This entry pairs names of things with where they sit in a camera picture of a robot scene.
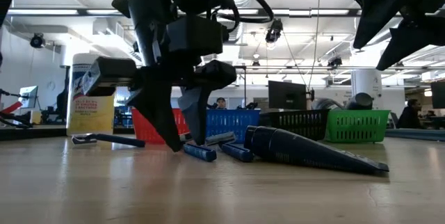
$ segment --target plastic basket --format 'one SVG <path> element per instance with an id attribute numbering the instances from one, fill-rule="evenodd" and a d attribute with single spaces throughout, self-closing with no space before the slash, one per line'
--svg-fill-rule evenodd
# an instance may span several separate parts
<path id="1" fill-rule="evenodd" d="M 260 122 L 319 141 L 325 138 L 328 113 L 329 109 L 263 113 Z"/>
<path id="2" fill-rule="evenodd" d="M 133 109 L 133 124 L 136 138 L 151 144 L 164 144 L 155 128 L 138 110 Z M 244 133 L 249 125 L 258 125 L 257 110 L 207 110 L 206 136 L 214 136 L 232 131 L 236 134 L 236 142 L 244 143 Z M 188 133 L 188 127 L 180 109 L 173 109 L 178 134 Z"/>
<path id="3" fill-rule="evenodd" d="M 389 110 L 331 110 L 327 141 L 333 143 L 382 142 Z"/>
<path id="4" fill-rule="evenodd" d="M 258 126 L 260 110 L 207 110 L 206 136 L 214 136 L 232 131 L 236 143 L 244 143 L 248 126 Z"/>
<path id="5" fill-rule="evenodd" d="M 134 132 L 138 140 L 144 140 L 149 144 L 165 144 L 165 141 L 159 136 L 153 125 L 137 109 L 132 109 L 131 114 L 133 116 Z M 181 109 L 173 109 L 173 115 L 175 116 L 178 134 L 188 133 L 189 130 L 182 116 Z"/>

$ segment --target blue basket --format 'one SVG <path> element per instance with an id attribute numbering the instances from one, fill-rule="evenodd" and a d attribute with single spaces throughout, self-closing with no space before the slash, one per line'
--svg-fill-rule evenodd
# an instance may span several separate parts
<path id="1" fill-rule="evenodd" d="M 206 136 L 234 132 L 236 143 L 244 143 L 248 126 L 258 126 L 260 110 L 207 110 Z"/>

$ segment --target computer monitor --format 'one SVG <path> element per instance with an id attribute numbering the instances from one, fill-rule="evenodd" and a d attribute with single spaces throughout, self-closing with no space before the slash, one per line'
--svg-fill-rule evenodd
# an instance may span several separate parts
<path id="1" fill-rule="evenodd" d="M 21 109 L 34 109 L 37 102 L 37 86 L 20 88 L 19 102 L 22 103 Z"/>
<path id="2" fill-rule="evenodd" d="M 434 109 L 445 109 L 445 82 L 431 83 L 432 107 Z"/>
<path id="3" fill-rule="evenodd" d="M 307 91 L 302 84 L 269 81 L 269 108 L 307 110 Z"/>

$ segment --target wooden table surface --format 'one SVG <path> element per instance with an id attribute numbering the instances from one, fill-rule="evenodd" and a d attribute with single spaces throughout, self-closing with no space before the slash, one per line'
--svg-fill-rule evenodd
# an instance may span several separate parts
<path id="1" fill-rule="evenodd" d="M 0 143 L 0 223 L 404 223 L 445 221 L 445 143 L 336 145 L 387 162 L 387 177 L 223 153 L 206 163 L 65 138 Z"/>

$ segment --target black basket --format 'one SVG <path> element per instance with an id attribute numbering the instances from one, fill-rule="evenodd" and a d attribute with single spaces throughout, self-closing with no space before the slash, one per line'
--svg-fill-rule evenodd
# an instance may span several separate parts
<path id="1" fill-rule="evenodd" d="M 314 141 L 325 138 L 329 109 L 262 113 L 259 125 L 284 129 Z"/>

